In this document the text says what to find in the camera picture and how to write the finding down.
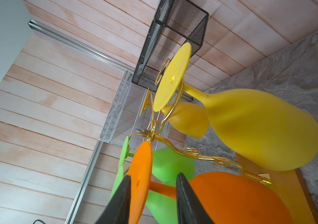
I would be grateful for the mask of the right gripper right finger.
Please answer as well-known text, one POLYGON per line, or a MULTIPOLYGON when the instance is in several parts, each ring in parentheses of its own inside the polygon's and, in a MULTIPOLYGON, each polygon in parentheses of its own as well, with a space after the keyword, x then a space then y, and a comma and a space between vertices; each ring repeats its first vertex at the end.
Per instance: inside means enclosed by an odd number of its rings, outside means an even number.
POLYGON ((213 224, 183 173, 176 178, 176 203, 179 224, 213 224))

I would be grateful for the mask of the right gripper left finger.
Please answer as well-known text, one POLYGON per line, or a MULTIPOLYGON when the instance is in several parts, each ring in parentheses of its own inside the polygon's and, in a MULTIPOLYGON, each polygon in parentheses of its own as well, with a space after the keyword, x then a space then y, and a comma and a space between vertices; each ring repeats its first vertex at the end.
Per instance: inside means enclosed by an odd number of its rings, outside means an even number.
POLYGON ((131 203, 131 177, 126 175, 95 224, 128 224, 131 203))

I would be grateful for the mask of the orange wine glass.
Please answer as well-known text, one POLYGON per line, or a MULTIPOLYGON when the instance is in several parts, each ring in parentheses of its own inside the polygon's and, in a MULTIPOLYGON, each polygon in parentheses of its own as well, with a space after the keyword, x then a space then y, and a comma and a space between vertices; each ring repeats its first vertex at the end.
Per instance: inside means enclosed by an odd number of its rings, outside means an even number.
MULTIPOLYGON (((176 187, 163 185, 152 174, 151 145, 143 142, 129 168, 132 195, 129 222, 136 224, 146 207, 148 192, 176 200, 176 187)), ((188 180, 203 208, 216 224, 291 224, 281 198, 265 185, 226 172, 208 172, 188 180)))

